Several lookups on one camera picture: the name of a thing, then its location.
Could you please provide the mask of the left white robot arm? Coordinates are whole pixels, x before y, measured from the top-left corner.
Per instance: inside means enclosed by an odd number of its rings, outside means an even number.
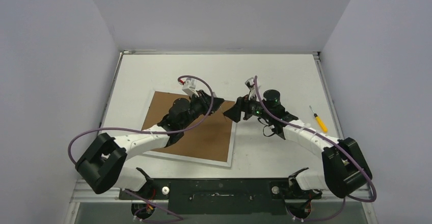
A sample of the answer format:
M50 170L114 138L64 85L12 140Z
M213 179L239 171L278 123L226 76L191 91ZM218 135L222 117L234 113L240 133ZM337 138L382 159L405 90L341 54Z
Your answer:
M74 164L75 169L96 194L115 187L132 190L139 199L145 199L152 192L151 178L139 167L126 167L125 162L177 143L189 125L216 112L224 101L199 90L188 99L174 100L162 120L146 130L115 137L101 133Z

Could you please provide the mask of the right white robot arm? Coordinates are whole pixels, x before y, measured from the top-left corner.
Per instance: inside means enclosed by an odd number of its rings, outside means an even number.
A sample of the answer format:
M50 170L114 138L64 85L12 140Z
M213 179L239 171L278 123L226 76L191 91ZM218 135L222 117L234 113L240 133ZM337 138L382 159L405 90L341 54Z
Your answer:
M329 190L338 198L353 199L352 193L368 184L372 191L368 201L376 200L372 173L358 143L350 137L339 139L311 128L286 111L277 90L265 91L263 99L251 94L238 97L224 116L235 123L255 116L270 127L273 135L296 142L322 160L322 172L305 167L289 176L288 191L294 198L301 198L309 190Z

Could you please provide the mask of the white picture frame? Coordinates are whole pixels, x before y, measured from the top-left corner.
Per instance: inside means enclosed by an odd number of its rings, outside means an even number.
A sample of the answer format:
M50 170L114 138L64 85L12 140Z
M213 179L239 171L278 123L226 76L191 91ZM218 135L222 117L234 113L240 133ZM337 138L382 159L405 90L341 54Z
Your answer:
M168 113L175 99L187 98L187 95L153 90L147 100L147 114L143 129L159 122ZM217 112L208 116L196 128L184 133L173 146L145 152L145 156L168 160L188 161L206 165L231 167L236 124L226 122L223 112L234 105L234 101L225 101Z

